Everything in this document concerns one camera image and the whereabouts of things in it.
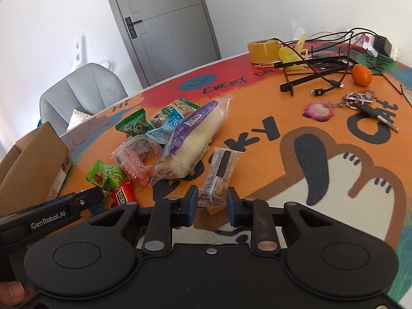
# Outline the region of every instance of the screw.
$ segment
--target screw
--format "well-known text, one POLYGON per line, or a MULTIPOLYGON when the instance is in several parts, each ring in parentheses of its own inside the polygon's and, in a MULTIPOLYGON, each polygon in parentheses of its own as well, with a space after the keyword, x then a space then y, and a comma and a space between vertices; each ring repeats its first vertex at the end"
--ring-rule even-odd
POLYGON ((262 251, 274 251, 278 248, 274 241, 261 241, 257 245, 258 249, 262 251))
POLYGON ((206 253, 207 254, 216 254, 216 253, 218 253, 218 250, 215 249, 214 247, 210 247, 206 250, 206 253))
POLYGON ((160 251, 164 248, 164 242, 162 241, 148 241, 145 244, 145 249, 149 251, 160 251))

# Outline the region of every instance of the purple package label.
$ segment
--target purple package label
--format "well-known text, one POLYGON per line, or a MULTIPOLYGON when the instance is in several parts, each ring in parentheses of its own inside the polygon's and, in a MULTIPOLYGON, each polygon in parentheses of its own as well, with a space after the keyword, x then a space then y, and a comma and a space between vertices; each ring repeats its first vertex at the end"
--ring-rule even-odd
POLYGON ((219 102, 213 100, 196 110, 192 115, 186 116, 179 121, 172 139, 170 140, 169 153, 175 154, 182 146, 186 137, 217 107, 219 102))

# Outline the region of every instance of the orange fruit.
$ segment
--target orange fruit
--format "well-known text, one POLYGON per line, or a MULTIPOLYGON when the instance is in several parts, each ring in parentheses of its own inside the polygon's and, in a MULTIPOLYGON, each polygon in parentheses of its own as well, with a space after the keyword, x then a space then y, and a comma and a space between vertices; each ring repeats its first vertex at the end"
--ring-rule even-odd
POLYGON ((370 69, 357 64, 352 69, 352 80, 359 86, 368 86, 372 82, 373 75, 370 69))

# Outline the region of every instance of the white wall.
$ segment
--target white wall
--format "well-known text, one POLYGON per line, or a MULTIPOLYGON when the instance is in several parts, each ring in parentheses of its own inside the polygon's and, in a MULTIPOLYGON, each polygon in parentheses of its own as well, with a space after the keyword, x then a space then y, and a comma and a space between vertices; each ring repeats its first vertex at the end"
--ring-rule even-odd
POLYGON ((222 58, 247 51, 251 41, 293 39, 323 30, 369 28, 399 46, 412 66, 412 0, 206 0, 222 58))
POLYGON ((36 128, 42 93, 69 74, 73 41, 86 63, 110 62, 129 95, 142 89, 108 0, 0 0, 0 143, 36 128))

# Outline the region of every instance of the orange tabletop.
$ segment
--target orange tabletop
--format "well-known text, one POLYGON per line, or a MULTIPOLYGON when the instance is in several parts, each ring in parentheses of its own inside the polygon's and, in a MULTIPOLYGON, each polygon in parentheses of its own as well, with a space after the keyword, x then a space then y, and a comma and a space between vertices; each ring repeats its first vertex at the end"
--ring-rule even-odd
MULTIPOLYGON (((357 55, 357 60, 367 65, 364 54, 357 55)), ((379 65, 398 90, 400 83, 405 92, 412 90, 412 69, 381 59, 375 59, 374 65, 379 65)), ((328 77, 339 80, 341 74, 328 77)), ((140 108, 149 118, 178 98, 203 105, 230 94, 228 118, 194 171, 183 179, 161 180, 141 190, 137 193, 140 206, 152 206, 169 195, 184 196, 191 184, 200 187, 215 146, 244 151, 231 180, 240 197, 262 199, 277 207, 298 201, 386 241, 400 259, 390 292, 399 301, 411 286, 411 104, 382 76, 374 76, 369 89, 378 100, 372 106, 391 120, 399 133, 348 107, 335 108, 330 120, 317 122, 302 115, 306 105, 336 103, 345 94, 365 88, 347 75, 344 88, 314 98, 310 90, 328 88, 325 81, 296 86, 294 96, 280 92, 279 86, 285 82, 283 70, 257 68, 244 54, 149 87, 62 137, 73 167, 61 194, 92 187, 86 174, 96 159, 116 164, 109 154, 126 139, 115 130, 122 118, 140 108)), ((231 228, 226 210, 198 209, 194 227, 174 235, 183 242, 226 243, 247 241, 250 232, 231 228)))

